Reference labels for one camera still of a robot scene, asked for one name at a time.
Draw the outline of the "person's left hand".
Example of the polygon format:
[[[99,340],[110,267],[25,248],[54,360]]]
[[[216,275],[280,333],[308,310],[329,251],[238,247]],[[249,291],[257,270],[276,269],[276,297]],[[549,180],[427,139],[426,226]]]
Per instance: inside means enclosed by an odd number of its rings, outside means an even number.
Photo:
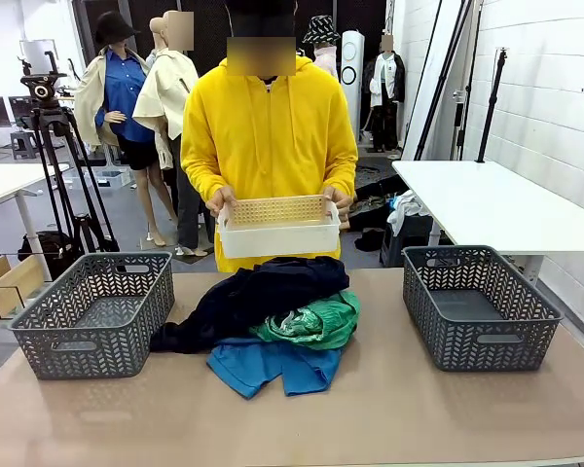
[[[337,210],[338,216],[340,220],[340,230],[345,231],[349,228],[349,210],[352,206],[353,199],[346,195],[344,192],[336,189],[332,186],[327,187],[323,195],[330,201],[332,201]]]

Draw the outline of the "person's right hand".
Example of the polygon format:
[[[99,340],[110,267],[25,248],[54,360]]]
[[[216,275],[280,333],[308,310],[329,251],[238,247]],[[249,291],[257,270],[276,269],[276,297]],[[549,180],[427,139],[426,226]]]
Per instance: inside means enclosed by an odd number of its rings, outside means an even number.
[[[212,217],[217,218],[221,210],[229,205],[235,207],[237,204],[235,192],[231,186],[219,188],[212,197],[205,203]]]

